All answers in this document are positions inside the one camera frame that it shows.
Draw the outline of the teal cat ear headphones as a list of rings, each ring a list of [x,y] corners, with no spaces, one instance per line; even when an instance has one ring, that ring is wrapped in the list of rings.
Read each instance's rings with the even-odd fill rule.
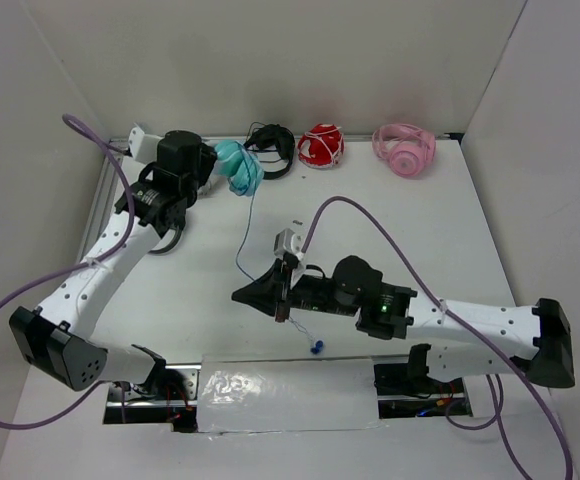
[[[254,196],[264,178],[257,155],[235,140],[223,140],[214,146],[214,150],[217,160],[213,173],[226,178],[235,195]]]

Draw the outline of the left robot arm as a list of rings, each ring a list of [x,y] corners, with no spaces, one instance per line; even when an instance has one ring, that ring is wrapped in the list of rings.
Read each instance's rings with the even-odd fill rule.
[[[24,359],[74,391],[97,381],[127,382],[146,399],[166,390],[166,361],[138,345],[96,344],[97,321],[132,269],[166,233],[185,225],[217,159],[193,132],[175,130],[151,137],[134,130],[130,152],[151,146],[155,157],[115,205],[109,222],[69,275],[35,309],[17,308],[9,326]]]

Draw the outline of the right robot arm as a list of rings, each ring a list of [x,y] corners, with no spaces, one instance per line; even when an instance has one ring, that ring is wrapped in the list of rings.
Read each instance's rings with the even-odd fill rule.
[[[357,256],[340,260],[330,276],[298,266],[290,254],[276,259],[234,291],[233,301],[278,322],[300,309],[353,317],[358,331],[379,340],[409,340],[406,379],[418,392],[439,381],[515,371],[541,387],[575,385],[571,327],[556,300],[512,308],[432,300],[384,282],[382,272]]]

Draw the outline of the black headphones under arm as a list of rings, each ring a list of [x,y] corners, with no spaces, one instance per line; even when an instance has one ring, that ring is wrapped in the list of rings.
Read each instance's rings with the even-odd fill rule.
[[[172,234],[172,237],[168,240],[168,242],[164,246],[160,246],[158,248],[151,249],[149,251],[149,254],[160,256],[160,255],[166,255],[166,254],[170,253],[179,244],[179,242],[182,238],[182,234],[183,234],[183,229],[179,226],[175,227],[174,233]]]

